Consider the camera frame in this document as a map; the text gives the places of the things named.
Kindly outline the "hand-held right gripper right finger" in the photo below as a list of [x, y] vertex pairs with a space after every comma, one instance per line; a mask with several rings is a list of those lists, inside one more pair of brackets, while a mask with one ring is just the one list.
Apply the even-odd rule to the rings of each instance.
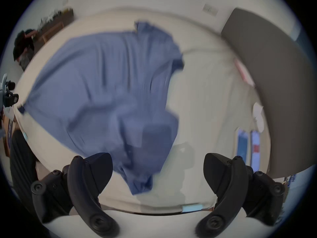
[[246, 217], [274, 226], [283, 205], [285, 188], [267, 174], [246, 165], [241, 156], [229, 159], [207, 153], [204, 178], [217, 196], [214, 210], [196, 225], [197, 236], [218, 236], [235, 219], [240, 209]]

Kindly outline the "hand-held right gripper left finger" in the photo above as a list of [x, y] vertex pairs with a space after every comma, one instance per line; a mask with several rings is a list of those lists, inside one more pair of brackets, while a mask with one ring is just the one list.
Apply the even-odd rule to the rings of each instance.
[[38, 219], [47, 224], [68, 216], [74, 207], [85, 224], [98, 236], [113, 238], [119, 234], [117, 222], [101, 208], [98, 196], [113, 173], [109, 153], [97, 153], [83, 159], [75, 156], [62, 171], [53, 170], [31, 185], [33, 205]]

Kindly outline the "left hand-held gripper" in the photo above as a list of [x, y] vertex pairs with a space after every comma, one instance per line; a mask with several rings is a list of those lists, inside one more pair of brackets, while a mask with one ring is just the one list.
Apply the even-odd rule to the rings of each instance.
[[8, 81], [7, 75], [4, 74], [0, 84], [0, 107], [12, 107], [18, 102], [19, 95], [12, 91], [15, 89], [15, 82]]

